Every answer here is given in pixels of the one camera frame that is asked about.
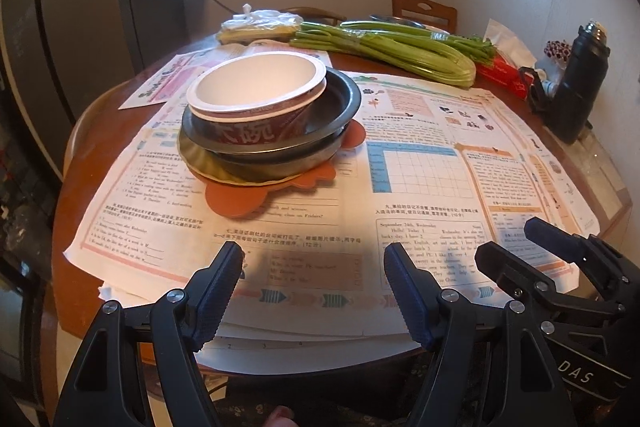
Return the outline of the celery bunch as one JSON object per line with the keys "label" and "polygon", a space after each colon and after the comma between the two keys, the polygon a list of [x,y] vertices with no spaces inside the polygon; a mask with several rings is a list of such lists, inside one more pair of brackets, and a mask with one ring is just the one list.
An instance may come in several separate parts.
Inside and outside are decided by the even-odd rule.
{"label": "celery bunch", "polygon": [[290,45],[367,57],[463,89],[473,86],[477,65],[490,66],[497,56],[488,39],[377,20],[346,20],[337,26],[303,22]]}

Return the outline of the pink student newspaper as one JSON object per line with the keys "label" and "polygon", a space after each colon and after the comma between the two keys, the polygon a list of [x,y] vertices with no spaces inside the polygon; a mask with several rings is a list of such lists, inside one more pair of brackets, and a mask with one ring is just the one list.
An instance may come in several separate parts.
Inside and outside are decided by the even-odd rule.
{"label": "pink student newspaper", "polygon": [[257,40],[248,46],[239,43],[213,46],[208,49],[176,54],[149,79],[144,80],[142,85],[118,109],[164,104],[185,84],[189,84],[198,75],[222,62],[240,56],[273,51],[294,51],[308,54],[318,58],[326,66],[332,66],[329,53],[326,51],[296,49],[287,43],[274,40]]}

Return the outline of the curved wooden chair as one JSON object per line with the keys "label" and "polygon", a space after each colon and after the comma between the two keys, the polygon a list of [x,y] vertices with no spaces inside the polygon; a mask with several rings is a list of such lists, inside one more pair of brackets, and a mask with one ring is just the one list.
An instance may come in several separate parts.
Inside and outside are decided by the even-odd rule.
{"label": "curved wooden chair", "polygon": [[337,26],[346,22],[345,15],[337,14],[328,10],[313,8],[312,6],[291,6],[283,9],[283,12],[300,16],[305,22],[313,22],[318,24],[326,24]]}

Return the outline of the grey refrigerator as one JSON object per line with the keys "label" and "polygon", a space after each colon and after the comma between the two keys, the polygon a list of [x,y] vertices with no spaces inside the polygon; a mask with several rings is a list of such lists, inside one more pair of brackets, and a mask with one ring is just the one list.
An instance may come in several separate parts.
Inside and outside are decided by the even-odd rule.
{"label": "grey refrigerator", "polygon": [[80,116],[143,66],[130,0],[1,0],[1,78],[55,181]]}

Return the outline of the black thermos bottle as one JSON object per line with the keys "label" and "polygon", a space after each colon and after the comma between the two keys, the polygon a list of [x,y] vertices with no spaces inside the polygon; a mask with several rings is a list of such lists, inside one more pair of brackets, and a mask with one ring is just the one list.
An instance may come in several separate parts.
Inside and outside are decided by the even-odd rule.
{"label": "black thermos bottle", "polygon": [[608,72],[608,36],[595,20],[578,28],[558,81],[541,80],[536,69],[521,67],[518,75],[529,80],[526,102],[544,125],[565,144],[573,144],[584,130]]}

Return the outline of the spotted cloth item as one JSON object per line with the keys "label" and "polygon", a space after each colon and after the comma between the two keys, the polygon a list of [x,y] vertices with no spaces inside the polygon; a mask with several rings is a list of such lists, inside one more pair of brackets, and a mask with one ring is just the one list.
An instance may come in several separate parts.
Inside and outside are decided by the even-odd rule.
{"label": "spotted cloth item", "polygon": [[566,40],[549,40],[544,46],[544,55],[558,64],[566,64],[572,46]]}

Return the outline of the yellow shell-shaped plate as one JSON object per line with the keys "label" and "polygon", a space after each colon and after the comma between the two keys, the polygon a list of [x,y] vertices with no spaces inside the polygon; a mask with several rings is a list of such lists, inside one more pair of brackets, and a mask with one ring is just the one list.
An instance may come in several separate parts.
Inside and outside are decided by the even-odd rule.
{"label": "yellow shell-shaped plate", "polygon": [[190,140],[183,130],[177,134],[177,148],[180,157],[188,168],[194,173],[222,184],[236,186],[267,186],[297,178],[295,176],[277,176],[277,178],[267,178],[259,174],[239,174],[231,167],[227,166],[212,152],[205,150]]}

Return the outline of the large worksheet newspaper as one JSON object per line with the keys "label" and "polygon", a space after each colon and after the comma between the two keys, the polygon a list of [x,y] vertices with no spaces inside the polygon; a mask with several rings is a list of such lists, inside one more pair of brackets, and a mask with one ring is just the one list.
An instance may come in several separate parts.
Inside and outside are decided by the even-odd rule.
{"label": "large worksheet newspaper", "polygon": [[119,155],[82,218],[66,259],[124,303],[152,303],[206,267],[223,243],[243,272],[213,341],[212,369],[300,374],[409,351],[413,342],[383,270],[404,245],[440,286],[473,303],[506,293],[480,273],[476,248],[494,241],[572,291],[579,274],[529,242],[525,222],[579,235],[599,223],[560,162],[503,101],[384,74],[358,76],[364,142],[334,157],[334,179],[271,195],[242,219],[213,196],[179,150],[183,93]]}

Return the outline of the red paper noodle bowl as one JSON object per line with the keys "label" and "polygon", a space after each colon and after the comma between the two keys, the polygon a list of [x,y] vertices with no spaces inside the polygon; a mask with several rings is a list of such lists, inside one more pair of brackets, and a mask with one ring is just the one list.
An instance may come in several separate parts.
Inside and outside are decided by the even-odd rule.
{"label": "red paper noodle bowl", "polygon": [[294,138],[303,132],[312,103],[326,91],[327,84],[323,78],[317,87],[291,100],[228,115],[190,106],[192,124],[207,139],[222,144],[257,145]]}

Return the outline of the deep steel bowl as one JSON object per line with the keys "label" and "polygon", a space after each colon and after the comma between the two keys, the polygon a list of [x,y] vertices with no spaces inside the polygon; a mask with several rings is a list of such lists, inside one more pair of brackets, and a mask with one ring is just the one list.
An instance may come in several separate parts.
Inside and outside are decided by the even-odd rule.
{"label": "deep steel bowl", "polygon": [[187,107],[182,115],[181,130],[205,150],[224,155],[253,156],[292,150],[326,139],[342,130],[355,117],[361,104],[361,92],[346,72],[329,68],[326,89],[311,102],[294,121],[294,132],[274,142],[262,144],[222,143],[213,124],[194,115]]}

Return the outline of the red tissue box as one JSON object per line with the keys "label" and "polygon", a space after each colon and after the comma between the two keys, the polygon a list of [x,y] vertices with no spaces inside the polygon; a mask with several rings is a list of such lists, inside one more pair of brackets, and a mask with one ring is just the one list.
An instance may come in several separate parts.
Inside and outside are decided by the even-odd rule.
{"label": "red tissue box", "polygon": [[492,18],[488,20],[484,38],[496,48],[496,56],[489,65],[476,65],[476,79],[488,81],[525,100],[534,77],[520,69],[533,69],[536,57],[511,29]]}

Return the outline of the orange plastic plate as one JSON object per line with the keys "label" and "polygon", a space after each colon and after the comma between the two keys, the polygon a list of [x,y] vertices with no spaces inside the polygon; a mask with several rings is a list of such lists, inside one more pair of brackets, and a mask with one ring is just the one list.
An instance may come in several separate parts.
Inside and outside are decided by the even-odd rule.
{"label": "orange plastic plate", "polygon": [[318,184],[333,181],[336,169],[332,159],[314,167],[294,178],[268,185],[232,185],[196,177],[205,185],[205,200],[208,207],[217,215],[241,219],[256,211],[269,195],[296,188],[296,190],[314,190]]}

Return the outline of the bagged yellow food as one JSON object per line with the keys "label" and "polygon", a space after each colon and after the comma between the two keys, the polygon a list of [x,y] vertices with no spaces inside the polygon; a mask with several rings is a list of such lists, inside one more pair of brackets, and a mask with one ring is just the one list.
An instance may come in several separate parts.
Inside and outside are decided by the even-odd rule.
{"label": "bagged yellow food", "polygon": [[216,39],[221,44],[247,44],[260,39],[290,40],[302,27],[303,17],[278,10],[253,10],[248,3],[243,11],[225,20]]}

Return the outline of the wooden chair with backrest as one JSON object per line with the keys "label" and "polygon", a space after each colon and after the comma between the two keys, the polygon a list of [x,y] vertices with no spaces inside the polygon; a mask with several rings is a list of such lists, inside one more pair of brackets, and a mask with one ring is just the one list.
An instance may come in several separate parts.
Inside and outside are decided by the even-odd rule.
{"label": "wooden chair with backrest", "polygon": [[393,16],[414,20],[454,34],[458,26],[458,11],[452,6],[432,0],[392,0]]}

